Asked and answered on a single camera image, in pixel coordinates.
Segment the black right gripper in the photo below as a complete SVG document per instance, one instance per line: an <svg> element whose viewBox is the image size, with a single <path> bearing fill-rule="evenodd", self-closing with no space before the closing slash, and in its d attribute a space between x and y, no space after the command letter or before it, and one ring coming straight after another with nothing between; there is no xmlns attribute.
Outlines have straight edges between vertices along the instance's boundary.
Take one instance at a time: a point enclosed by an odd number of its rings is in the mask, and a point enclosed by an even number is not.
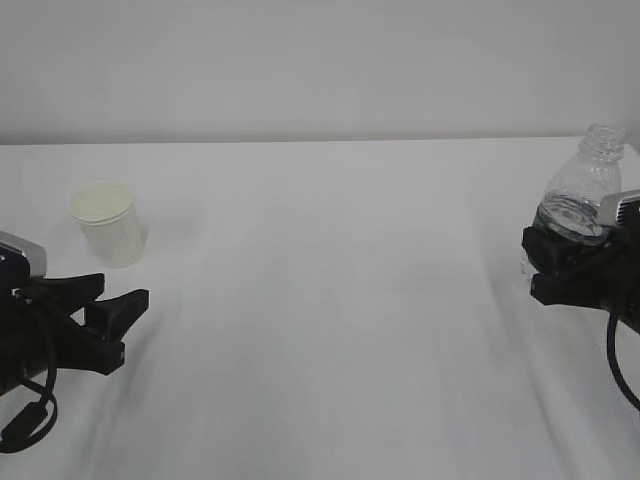
<svg viewBox="0 0 640 480"><path fill-rule="evenodd" d="M639 236L611 234L595 248L529 226L522 247L536 270L529 292L539 303L616 312L639 328Z"/></svg>

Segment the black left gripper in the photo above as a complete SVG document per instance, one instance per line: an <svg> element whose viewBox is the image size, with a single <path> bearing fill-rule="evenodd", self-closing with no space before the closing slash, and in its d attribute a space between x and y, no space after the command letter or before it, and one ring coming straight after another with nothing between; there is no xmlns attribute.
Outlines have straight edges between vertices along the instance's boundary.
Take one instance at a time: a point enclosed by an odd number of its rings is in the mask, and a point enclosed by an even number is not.
<svg viewBox="0 0 640 480"><path fill-rule="evenodd" d="M106 300L105 275L31 279L1 290L1 393L59 369L109 375L125 360L123 337L149 307L137 289ZM63 308L84 311L83 325Z"/></svg>

